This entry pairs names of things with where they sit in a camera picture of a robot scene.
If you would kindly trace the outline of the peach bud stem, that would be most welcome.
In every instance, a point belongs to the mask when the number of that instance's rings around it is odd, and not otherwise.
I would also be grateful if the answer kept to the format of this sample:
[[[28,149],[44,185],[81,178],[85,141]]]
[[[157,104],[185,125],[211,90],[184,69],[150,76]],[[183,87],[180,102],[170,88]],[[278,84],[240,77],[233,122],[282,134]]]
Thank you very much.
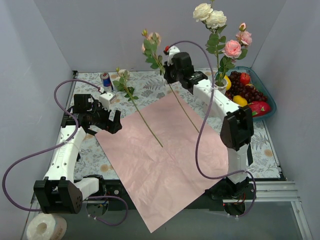
[[[165,75],[165,68],[163,66],[162,57],[157,54],[158,46],[161,43],[161,36],[157,32],[148,33],[145,28],[141,35],[144,37],[141,46],[142,53],[147,57],[146,62],[151,64],[151,68],[159,69],[161,76]]]

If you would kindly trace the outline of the black printed ribbon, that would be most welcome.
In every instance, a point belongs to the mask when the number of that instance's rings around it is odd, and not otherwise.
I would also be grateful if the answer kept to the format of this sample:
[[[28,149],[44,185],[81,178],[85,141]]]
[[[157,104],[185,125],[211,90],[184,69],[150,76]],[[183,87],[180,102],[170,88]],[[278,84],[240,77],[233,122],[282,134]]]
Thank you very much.
[[[91,130],[91,129],[89,129],[89,128],[85,128],[84,131],[85,131],[87,134],[92,135],[92,136],[95,136],[95,135],[97,134],[96,131]]]

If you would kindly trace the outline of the pink rose stem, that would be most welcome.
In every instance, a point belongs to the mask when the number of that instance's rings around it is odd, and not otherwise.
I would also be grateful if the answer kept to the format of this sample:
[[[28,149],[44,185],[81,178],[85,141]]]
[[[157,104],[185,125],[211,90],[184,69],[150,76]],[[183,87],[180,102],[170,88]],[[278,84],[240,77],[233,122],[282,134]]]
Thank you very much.
[[[247,30],[247,24],[241,23],[235,39],[226,41],[216,46],[217,74],[215,76],[215,85],[224,86],[223,79],[226,73],[235,67],[237,60],[242,60],[247,56],[248,47],[252,44],[252,34]]]

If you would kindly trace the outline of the pink wrapping paper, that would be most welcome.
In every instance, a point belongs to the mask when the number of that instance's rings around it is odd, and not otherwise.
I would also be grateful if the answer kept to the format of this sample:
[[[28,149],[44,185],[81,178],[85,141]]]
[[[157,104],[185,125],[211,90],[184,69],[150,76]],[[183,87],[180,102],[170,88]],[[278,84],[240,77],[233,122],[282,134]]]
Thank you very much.
[[[228,172],[219,134],[180,97],[168,94],[121,120],[115,134],[96,134],[150,232]]]

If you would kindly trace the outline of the cream bud stem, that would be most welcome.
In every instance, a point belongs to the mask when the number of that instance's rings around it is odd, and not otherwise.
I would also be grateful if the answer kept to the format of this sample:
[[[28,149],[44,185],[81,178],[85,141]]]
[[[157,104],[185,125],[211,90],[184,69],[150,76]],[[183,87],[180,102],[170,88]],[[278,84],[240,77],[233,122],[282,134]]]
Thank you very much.
[[[120,69],[119,67],[116,68],[117,77],[116,80],[112,82],[112,84],[115,86],[115,88],[125,93],[125,98],[127,98],[128,102],[132,102],[133,106],[135,107],[135,110],[138,112],[140,118],[144,122],[145,126],[148,128],[149,132],[152,134],[152,136],[155,138],[155,140],[158,142],[160,147],[163,147],[163,144],[157,137],[157,135],[153,132],[153,130],[150,128],[149,124],[145,120],[144,116],[142,115],[141,111],[139,110],[135,100],[138,100],[139,97],[134,95],[135,88],[128,85],[128,81],[130,79],[130,74],[126,69]]]

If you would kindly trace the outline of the white rose stem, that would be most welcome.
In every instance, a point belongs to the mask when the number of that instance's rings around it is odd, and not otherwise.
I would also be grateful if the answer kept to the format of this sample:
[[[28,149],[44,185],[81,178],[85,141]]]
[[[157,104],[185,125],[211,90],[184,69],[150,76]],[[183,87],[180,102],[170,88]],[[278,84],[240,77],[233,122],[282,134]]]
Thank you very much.
[[[206,51],[216,58],[217,76],[215,83],[221,87],[223,70],[220,66],[220,58],[222,43],[220,31],[226,26],[227,17],[221,10],[214,10],[214,0],[208,0],[195,7],[192,17],[196,22],[201,22],[207,30],[210,31],[209,39],[206,43]]]

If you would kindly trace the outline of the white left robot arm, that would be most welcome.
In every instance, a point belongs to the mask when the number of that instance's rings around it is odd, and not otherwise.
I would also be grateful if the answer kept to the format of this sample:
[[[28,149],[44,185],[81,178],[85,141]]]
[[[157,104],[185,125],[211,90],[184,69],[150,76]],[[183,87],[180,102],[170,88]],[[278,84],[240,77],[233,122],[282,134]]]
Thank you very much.
[[[97,99],[91,94],[75,94],[73,105],[63,115],[59,142],[63,145],[54,151],[51,165],[42,180],[33,186],[40,208],[45,214],[77,214],[83,200],[92,196],[101,200],[106,196],[106,187],[101,175],[85,176],[74,180],[76,162],[81,158],[80,149],[86,135],[94,136],[95,126],[111,134],[122,129],[121,112],[116,110],[110,119],[111,103],[115,94],[102,93]]]

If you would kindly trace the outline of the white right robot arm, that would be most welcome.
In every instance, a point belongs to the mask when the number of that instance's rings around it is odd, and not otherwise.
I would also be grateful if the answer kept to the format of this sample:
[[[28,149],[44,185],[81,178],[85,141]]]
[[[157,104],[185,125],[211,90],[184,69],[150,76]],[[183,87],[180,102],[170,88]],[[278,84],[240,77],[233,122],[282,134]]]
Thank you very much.
[[[255,186],[246,172],[253,163],[251,137],[254,134],[252,110],[241,107],[212,87],[201,71],[195,71],[190,55],[173,46],[164,51],[164,79],[167,83],[181,83],[192,95],[207,104],[210,114],[222,120],[220,138],[227,148],[228,174],[207,190],[213,199],[254,199]]]

